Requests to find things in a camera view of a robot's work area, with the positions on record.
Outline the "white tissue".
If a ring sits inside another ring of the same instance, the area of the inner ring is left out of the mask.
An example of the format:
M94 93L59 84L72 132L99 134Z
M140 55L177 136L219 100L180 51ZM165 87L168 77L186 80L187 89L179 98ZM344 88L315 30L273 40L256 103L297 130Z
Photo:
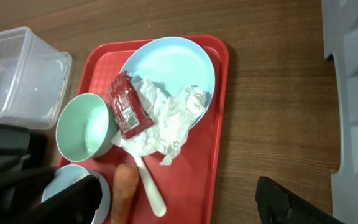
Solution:
M135 156L159 152L165 156L160 165L169 166L187 142L193 124L206 111L207 93L188 85L177 96L166 96L148 78L135 82L134 88L154 125L130 139L117 133L111 142Z

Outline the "green bowl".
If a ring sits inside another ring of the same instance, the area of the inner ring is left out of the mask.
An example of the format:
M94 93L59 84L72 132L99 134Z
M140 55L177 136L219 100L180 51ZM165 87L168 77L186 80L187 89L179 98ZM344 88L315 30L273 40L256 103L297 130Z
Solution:
M110 106L94 93L83 93L63 109L56 128L60 154L72 162L102 156L112 147L119 131Z

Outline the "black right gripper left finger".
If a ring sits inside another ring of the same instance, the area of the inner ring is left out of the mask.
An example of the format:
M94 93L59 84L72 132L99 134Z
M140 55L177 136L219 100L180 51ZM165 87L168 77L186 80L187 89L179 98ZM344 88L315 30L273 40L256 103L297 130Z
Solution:
M13 187L29 185L38 190L48 185L54 173L51 168L0 171L0 201ZM102 196L99 179L87 175L33 209L11 213L0 207L0 223L91 223Z

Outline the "light blue bowl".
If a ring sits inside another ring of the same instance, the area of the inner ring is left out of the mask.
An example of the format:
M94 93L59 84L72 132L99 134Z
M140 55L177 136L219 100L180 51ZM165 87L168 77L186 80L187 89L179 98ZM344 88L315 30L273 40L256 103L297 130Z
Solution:
M80 165L69 164L57 170L55 172L55 178L44 188L41 202L48 200L87 175L96 176L101 184L103 196L91 223L102 224L110 211L111 194L109 185L100 173L86 169Z

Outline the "orange carrot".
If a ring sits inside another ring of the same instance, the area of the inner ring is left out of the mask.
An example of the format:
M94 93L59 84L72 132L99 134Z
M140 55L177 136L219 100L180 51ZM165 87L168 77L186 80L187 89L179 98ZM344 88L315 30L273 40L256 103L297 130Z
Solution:
M139 183L139 171L132 164L120 164L114 173L111 224L126 224Z

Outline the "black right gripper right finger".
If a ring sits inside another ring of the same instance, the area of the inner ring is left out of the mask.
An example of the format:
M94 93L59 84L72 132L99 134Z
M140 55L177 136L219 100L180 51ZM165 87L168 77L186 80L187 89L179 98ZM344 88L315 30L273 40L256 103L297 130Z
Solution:
M259 177L255 201L262 224L343 224L269 177Z

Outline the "red snack wrapper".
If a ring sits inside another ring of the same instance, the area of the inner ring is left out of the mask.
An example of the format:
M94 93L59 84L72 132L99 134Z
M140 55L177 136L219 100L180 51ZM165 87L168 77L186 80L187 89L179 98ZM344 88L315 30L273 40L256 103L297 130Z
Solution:
M109 85L109 97L121 136L130 139L154 125L126 71Z

